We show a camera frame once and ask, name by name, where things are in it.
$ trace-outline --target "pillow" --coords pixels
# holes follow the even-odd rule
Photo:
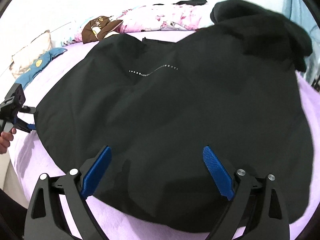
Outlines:
[[[52,49],[50,31],[46,30],[35,38],[28,46],[23,47],[12,56],[12,63],[9,67],[10,72],[17,79],[30,67],[42,54]]]
[[[38,60],[35,60],[26,72],[16,79],[15,83],[20,83],[24,90],[30,82],[33,81],[36,75],[38,75],[53,59],[63,54],[65,51],[67,51],[65,48],[54,48],[47,51],[41,55]]]

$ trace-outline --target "blue textured pad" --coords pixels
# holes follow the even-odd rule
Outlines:
[[[28,124],[27,127],[30,129],[30,130],[35,130],[36,129],[36,125],[34,124]]]
[[[107,146],[82,180],[82,190],[80,194],[84,199],[93,195],[110,162],[111,148]]]
[[[220,194],[227,197],[228,200],[231,200],[235,195],[232,188],[232,178],[209,146],[206,146],[203,149],[203,160],[216,183]]]

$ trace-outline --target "silver studs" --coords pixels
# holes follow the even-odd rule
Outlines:
[[[270,180],[275,180],[275,179],[276,179],[276,177],[275,177],[275,176],[273,176],[272,174],[269,174],[269,175],[268,175],[268,179],[270,179]]]
[[[47,174],[42,173],[42,174],[40,175],[40,179],[41,179],[41,180],[45,180],[46,178],[47,178]]]
[[[237,173],[238,173],[240,176],[244,176],[244,175],[245,175],[245,171],[242,170],[242,169],[237,170]]]
[[[76,175],[78,173],[78,170],[77,169],[72,169],[71,171],[69,171],[69,174],[70,175]]]

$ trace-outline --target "purple bedsheet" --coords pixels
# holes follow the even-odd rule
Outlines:
[[[147,37],[149,39],[177,42],[191,33],[193,32],[167,31],[132,33],[130,35],[140,40],[143,37]],[[37,106],[55,83],[81,61],[95,44],[77,43],[67,46],[68,51],[54,59],[25,89],[26,105]],[[320,201],[320,94],[311,88],[298,74],[297,80],[303,110],[307,116],[313,138],[314,161],[309,205],[304,215],[290,225],[291,240],[295,239],[306,226]],[[26,122],[34,123],[32,115],[19,114],[19,117]],[[45,172],[51,177],[64,175],[44,149],[35,131],[30,134],[17,131],[15,140],[9,148],[9,153],[28,201],[40,174]],[[61,203],[72,234],[81,238],[64,196],[61,196]],[[87,203],[110,240],[202,240],[208,235],[208,233],[191,234],[180,232],[164,225],[139,220],[108,206],[92,196],[87,199]],[[240,228],[235,237],[240,236],[243,229]]]

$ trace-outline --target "black cloth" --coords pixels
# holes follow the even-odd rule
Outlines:
[[[174,4],[177,4],[177,5],[187,4],[187,5],[196,6],[196,5],[204,5],[207,2],[208,2],[207,0],[188,0],[188,1],[180,1]]]
[[[27,209],[0,189],[0,239],[22,240]]]
[[[310,38],[240,0],[213,15],[214,26],[177,43],[101,41],[37,106],[39,138],[64,172],[109,145],[94,196],[188,232],[210,231],[227,204],[203,162],[210,145],[236,169],[273,174],[294,222],[308,205],[313,162],[295,75]]]

